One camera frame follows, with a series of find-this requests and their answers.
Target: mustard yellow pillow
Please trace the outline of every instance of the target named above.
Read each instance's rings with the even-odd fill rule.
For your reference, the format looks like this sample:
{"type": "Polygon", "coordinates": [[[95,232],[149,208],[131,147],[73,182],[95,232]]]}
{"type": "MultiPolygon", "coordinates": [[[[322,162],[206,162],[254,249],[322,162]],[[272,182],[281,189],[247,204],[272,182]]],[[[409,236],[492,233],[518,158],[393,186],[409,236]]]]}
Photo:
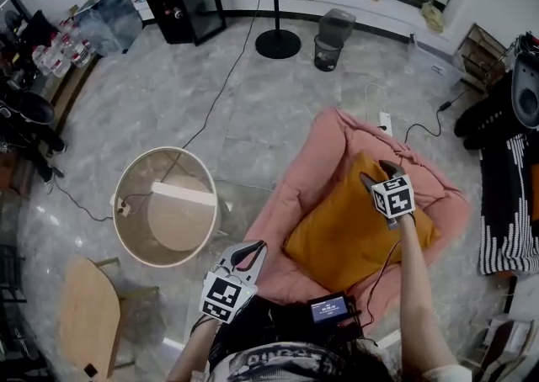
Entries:
{"type": "MultiPolygon", "coordinates": [[[[346,290],[382,269],[400,237],[399,230],[387,229],[384,216],[372,205],[360,172],[376,181],[388,179],[377,162],[360,152],[344,180],[302,220],[284,246],[290,259],[331,292],[346,290]]],[[[421,209],[414,216],[419,244],[425,249],[440,233],[421,209]]],[[[390,263],[400,260],[397,247],[390,263]]]]}

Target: t-shirt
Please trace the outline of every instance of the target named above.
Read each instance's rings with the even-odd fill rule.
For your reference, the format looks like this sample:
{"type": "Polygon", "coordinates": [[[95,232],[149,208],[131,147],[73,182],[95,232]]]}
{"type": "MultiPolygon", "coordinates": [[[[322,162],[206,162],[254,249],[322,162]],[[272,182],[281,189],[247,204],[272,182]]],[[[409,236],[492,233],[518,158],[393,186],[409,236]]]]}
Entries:
{"type": "MultiPolygon", "coordinates": [[[[343,371],[343,363],[344,360],[334,353],[310,343],[278,342],[233,353],[223,359],[208,378],[201,380],[303,382],[338,379],[343,371]]],[[[472,372],[452,365],[430,370],[423,374],[423,379],[429,382],[472,382],[472,372]]]]}

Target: pink cushion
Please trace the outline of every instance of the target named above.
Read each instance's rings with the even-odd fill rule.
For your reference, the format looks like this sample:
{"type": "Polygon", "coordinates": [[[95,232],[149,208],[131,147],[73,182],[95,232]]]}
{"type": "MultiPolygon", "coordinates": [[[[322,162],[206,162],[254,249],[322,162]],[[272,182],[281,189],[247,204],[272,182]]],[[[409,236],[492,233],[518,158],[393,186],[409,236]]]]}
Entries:
{"type": "MultiPolygon", "coordinates": [[[[245,240],[261,239],[268,243],[268,255],[257,281],[259,295],[287,304],[328,294],[282,253],[281,246],[303,216],[343,177],[359,151],[366,151],[376,160],[396,163],[402,160],[414,186],[416,205],[440,231],[440,238],[424,251],[427,264],[462,234],[470,206],[434,165],[375,126],[340,110],[325,109],[314,120],[307,142],[245,236],[245,240]]],[[[366,300],[377,275],[374,273],[350,290],[357,299],[358,310],[363,312],[362,324],[370,320],[366,314],[366,300]]],[[[375,321],[398,302],[400,278],[399,265],[393,264],[386,269],[369,305],[375,321]]]]}

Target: marble floor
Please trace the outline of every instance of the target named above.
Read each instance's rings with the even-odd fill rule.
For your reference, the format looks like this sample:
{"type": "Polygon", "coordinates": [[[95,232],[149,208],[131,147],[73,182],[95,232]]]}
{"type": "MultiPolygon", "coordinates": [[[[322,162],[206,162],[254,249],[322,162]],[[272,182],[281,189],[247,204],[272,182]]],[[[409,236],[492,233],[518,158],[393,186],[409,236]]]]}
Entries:
{"type": "MultiPolygon", "coordinates": [[[[66,177],[62,187],[95,216],[110,214],[109,200],[124,168],[155,146],[182,146],[203,125],[216,94],[240,54],[250,19],[229,22],[226,31],[201,46],[167,45],[156,26],[144,29],[123,56],[104,58],[86,83],[63,138],[68,150],[54,162],[66,177]]],[[[207,127],[189,145],[213,173],[220,195],[232,203],[224,219],[228,236],[214,239],[195,260],[167,269],[135,261],[121,246],[111,221],[95,222],[57,189],[46,194],[35,180],[31,199],[16,210],[4,205],[3,237],[16,237],[26,257],[23,313],[60,380],[86,380],[62,357],[58,344],[58,305],[67,260],[119,257],[106,268],[115,282],[160,288],[156,300],[135,306],[120,344],[120,360],[136,366],[115,374],[116,381],[162,381],[179,355],[196,319],[201,282],[219,252],[242,239],[271,189],[306,139],[315,115],[334,105],[377,122],[382,109],[392,115],[393,134],[403,139],[418,121],[436,129],[435,111],[454,98],[409,65],[406,45],[354,31],[334,72],[312,64],[314,23],[284,20],[302,39],[301,52],[283,61],[257,54],[256,36],[272,20],[256,19],[242,59],[216,102],[207,127]]],[[[478,275],[481,176],[478,154],[465,151],[452,134],[458,115],[473,102],[465,94],[440,115],[442,134],[421,129],[409,145],[430,158],[466,194],[472,220],[430,268],[436,315],[457,355],[470,348],[484,323],[499,311],[502,287],[478,275]]],[[[398,327],[393,311],[373,332],[381,338],[398,327]]]]}

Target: black and white striped cloth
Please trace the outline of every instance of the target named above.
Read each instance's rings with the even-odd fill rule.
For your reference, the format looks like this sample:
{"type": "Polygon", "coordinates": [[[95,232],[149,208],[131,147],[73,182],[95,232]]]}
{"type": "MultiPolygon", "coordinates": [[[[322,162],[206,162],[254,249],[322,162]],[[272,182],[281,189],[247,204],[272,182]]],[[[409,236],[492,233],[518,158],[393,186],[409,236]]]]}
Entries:
{"type": "Polygon", "coordinates": [[[539,163],[536,134],[520,134],[481,152],[482,274],[539,272],[539,228],[531,223],[530,166],[539,163]]]}

